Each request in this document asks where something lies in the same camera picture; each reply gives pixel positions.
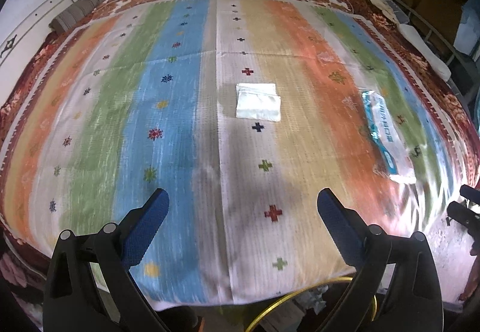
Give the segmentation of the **surgical mask wrapper blue white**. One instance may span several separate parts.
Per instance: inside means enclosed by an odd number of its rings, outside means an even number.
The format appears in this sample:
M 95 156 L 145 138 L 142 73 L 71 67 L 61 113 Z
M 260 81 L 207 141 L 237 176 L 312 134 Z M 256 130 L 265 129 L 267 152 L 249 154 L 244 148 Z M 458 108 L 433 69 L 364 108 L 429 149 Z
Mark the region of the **surgical mask wrapper blue white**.
M 385 99 L 374 90 L 362 89 L 368 131 L 377 147 L 387 177 L 393 182 L 412 185 L 416 182 L 415 169 L 404 138 L 397 130 Z

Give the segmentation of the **black bin with gold rim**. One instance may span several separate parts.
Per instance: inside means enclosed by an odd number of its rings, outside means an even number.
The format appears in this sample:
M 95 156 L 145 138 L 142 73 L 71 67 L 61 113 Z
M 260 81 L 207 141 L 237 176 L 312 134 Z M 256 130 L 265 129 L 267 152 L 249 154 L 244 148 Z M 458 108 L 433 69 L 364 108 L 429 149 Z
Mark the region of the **black bin with gold rim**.
M 352 280 L 349 276 L 332 278 L 284 295 L 262 310 L 246 331 L 317 331 Z

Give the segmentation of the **blue patterned fabric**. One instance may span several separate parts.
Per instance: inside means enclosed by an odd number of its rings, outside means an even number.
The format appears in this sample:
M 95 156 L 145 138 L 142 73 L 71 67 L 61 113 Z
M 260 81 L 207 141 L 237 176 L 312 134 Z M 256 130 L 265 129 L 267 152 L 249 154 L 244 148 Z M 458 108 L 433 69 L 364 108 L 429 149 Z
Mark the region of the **blue patterned fabric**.
M 454 48 L 473 56 L 479 47 L 479 0 L 468 0 L 461 9 Z

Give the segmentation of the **white bed headboard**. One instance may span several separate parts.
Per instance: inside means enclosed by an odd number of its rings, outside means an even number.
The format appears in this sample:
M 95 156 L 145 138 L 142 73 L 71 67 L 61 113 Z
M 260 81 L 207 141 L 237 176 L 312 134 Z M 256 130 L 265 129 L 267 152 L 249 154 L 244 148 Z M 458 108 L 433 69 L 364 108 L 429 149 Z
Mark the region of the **white bed headboard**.
M 1 44 L 1 90 L 12 91 L 49 32 L 50 23 L 77 0 L 43 0 Z

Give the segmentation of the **grey folded cloth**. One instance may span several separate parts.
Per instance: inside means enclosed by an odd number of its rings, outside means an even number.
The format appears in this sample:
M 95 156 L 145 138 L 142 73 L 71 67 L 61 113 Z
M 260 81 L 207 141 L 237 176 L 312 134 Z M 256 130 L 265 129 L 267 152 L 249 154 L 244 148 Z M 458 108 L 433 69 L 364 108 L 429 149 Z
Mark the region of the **grey folded cloth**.
M 57 15 L 50 22 L 49 27 L 60 35 L 74 27 L 103 1 L 105 0 L 78 0 Z

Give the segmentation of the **metal bed rail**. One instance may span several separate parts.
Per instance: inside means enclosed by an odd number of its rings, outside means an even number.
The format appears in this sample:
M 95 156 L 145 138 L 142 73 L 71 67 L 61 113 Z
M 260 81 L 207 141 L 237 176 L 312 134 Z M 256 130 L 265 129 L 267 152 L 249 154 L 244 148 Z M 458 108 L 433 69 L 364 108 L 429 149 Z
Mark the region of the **metal bed rail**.
M 454 86 L 463 96 L 474 96 L 479 89 L 479 69 L 476 63 L 458 52 L 425 18 L 408 7 L 401 0 L 386 0 L 399 24 L 413 26 L 425 44 L 442 60 L 452 72 L 447 82 Z

